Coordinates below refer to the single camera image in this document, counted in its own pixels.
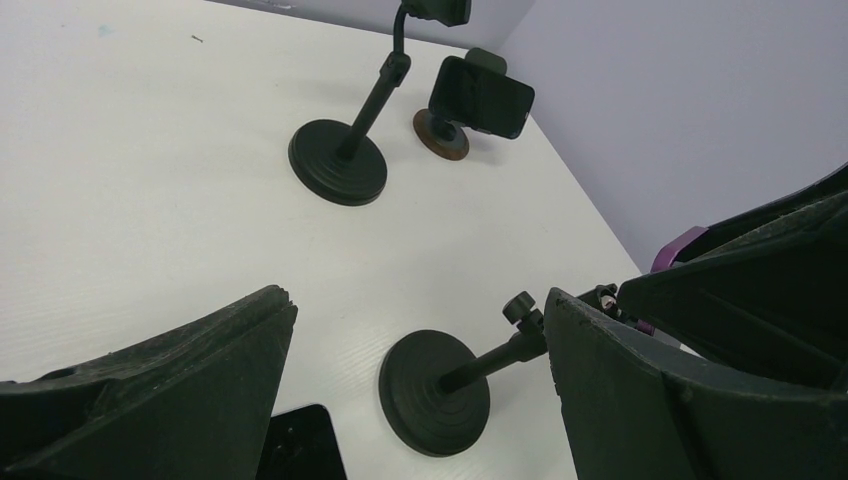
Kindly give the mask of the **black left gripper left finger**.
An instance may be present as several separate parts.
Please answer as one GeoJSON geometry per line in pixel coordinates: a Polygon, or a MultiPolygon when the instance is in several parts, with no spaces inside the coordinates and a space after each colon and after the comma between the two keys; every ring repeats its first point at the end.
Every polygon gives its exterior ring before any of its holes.
{"type": "Polygon", "coordinates": [[[5,479],[251,479],[298,309],[264,287],[198,320],[1,385],[5,479]]]}

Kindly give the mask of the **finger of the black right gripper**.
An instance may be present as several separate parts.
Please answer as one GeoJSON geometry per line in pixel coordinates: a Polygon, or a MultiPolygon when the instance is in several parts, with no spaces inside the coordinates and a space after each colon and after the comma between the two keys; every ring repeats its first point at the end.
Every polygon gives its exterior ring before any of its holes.
{"type": "Polygon", "coordinates": [[[813,388],[847,387],[847,196],[623,283],[618,304],[704,358],[813,388]]]}
{"type": "Polygon", "coordinates": [[[847,190],[847,164],[812,185],[747,212],[706,227],[708,231],[677,257],[677,263],[691,261],[755,228],[826,197],[847,190]]]}

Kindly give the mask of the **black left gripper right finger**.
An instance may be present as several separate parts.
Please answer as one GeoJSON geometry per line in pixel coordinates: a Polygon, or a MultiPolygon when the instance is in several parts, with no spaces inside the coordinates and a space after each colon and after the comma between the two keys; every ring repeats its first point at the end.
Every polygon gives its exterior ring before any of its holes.
{"type": "Polygon", "coordinates": [[[738,371],[560,288],[544,336],[581,479],[843,479],[847,397],[738,371]]]}

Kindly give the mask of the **silver-edged black phone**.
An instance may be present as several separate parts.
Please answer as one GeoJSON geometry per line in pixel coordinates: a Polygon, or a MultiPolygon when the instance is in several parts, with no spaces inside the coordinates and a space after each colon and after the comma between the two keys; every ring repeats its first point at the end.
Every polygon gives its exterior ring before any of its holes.
{"type": "Polygon", "coordinates": [[[309,404],[273,416],[255,478],[346,480],[328,409],[309,404]]]}

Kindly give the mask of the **purple cased phone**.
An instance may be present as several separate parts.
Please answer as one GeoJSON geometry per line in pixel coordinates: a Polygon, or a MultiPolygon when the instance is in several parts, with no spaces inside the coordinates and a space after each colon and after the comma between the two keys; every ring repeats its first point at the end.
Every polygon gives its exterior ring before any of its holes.
{"type": "Polygon", "coordinates": [[[656,273],[671,268],[677,260],[677,257],[691,243],[704,235],[708,229],[706,227],[694,226],[680,234],[678,237],[663,246],[650,267],[650,273],[656,273]]]}

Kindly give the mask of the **black ball-joint phone stand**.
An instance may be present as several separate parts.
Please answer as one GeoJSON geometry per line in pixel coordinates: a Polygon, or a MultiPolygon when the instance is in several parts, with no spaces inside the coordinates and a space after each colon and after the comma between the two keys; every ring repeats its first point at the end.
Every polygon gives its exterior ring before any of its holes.
{"type": "Polygon", "coordinates": [[[544,316],[529,293],[507,302],[503,315],[517,332],[480,357],[435,330],[413,332],[389,350],[379,376],[381,405],[392,429],[412,449],[445,457],[470,448],[489,415],[486,377],[547,352],[544,316]]]}

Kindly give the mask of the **black round-base phone stand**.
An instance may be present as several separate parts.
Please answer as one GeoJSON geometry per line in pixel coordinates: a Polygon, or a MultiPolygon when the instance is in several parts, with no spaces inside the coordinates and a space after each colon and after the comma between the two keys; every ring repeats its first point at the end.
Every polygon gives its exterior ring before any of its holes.
{"type": "Polygon", "coordinates": [[[411,57],[405,53],[406,19],[461,26],[469,22],[471,8],[472,3],[466,0],[400,2],[393,24],[392,50],[354,122],[349,125],[331,119],[313,120],[291,138],[289,162],[304,186],[343,206],[364,206],[381,195],[388,178],[387,163],[368,133],[412,65],[411,57]]]}

